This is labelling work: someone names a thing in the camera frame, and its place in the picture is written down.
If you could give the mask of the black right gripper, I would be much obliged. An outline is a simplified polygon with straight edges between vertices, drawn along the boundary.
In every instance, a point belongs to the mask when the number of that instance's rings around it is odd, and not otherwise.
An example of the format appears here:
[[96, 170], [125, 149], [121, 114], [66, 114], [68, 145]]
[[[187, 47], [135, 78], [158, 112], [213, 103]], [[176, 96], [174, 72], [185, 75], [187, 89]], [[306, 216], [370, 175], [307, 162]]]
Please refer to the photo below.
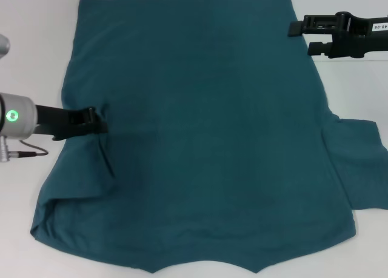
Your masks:
[[309, 56], [359, 59], [369, 52], [387, 51], [387, 17], [359, 18], [349, 12], [305, 15], [302, 21], [291, 22], [288, 31], [289, 37], [303, 34], [332, 35], [332, 43], [311, 42]]

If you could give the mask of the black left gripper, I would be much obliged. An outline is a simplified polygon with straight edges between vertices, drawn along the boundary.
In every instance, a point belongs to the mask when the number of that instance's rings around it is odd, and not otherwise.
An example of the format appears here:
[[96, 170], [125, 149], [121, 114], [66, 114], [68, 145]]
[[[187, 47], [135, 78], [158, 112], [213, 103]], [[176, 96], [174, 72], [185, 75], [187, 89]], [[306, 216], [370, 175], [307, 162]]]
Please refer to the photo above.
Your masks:
[[36, 111], [38, 120], [34, 134], [53, 136], [54, 141], [108, 132], [95, 107], [66, 110], [36, 105]]

